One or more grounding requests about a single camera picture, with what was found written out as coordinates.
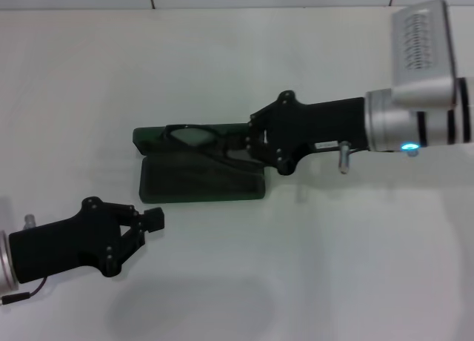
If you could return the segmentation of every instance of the white table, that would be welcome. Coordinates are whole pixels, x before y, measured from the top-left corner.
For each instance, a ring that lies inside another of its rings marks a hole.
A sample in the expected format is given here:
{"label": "white table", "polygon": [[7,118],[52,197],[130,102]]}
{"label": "white table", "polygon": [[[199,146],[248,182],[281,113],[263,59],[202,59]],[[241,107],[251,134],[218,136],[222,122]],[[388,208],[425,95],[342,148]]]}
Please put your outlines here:
{"label": "white table", "polygon": [[[7,232],[138,199],[137,127],[245,122],[390,86],[390,8],[0,13],[0,219]],[[474,8],[453,8],[474,76]],[[0,308],[0,338],[470,341],[474,147],[358,153],[270,174],[252,202],[163,205],[164,234],[106,279],[80,268]],[[38,284],[23,285],[30,291]]]}

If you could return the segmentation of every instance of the bolt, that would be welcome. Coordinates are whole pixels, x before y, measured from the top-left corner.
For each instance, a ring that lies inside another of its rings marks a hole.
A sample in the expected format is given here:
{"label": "bolt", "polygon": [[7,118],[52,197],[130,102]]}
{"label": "bolt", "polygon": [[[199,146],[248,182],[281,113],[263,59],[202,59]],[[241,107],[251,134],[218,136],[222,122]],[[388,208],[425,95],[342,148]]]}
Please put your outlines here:
{"label": "bolt", "polygon": [[35,221],[35,216],[29,213],[24,217],[24,230],[27,230],[28,228],[34,228],[36,227],[36,221]]}
{"label": "bolt", "polygon": [[349,173],[350,143],[343,141],[339,143],[339,173]]}

